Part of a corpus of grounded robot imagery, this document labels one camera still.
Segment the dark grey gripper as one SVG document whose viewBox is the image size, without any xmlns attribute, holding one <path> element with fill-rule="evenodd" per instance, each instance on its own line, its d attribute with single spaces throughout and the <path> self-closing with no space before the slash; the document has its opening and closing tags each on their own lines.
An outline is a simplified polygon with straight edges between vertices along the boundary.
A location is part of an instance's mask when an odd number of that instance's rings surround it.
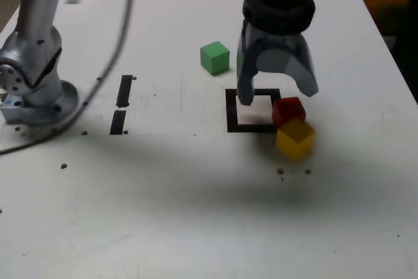
<svg viewBox="0 0 418 279">
<path fill-rule="evenodd" d="M 299 91 L 307 97 L 319 91 L 310 51 L 301 33 L 275 35 L 244 20 L 236 53 L 236 68 L 236 92 L 244 106 L 250 106 L 253 102 L 253 77 L 258 70 L 290 76 Z"/>
</svg>

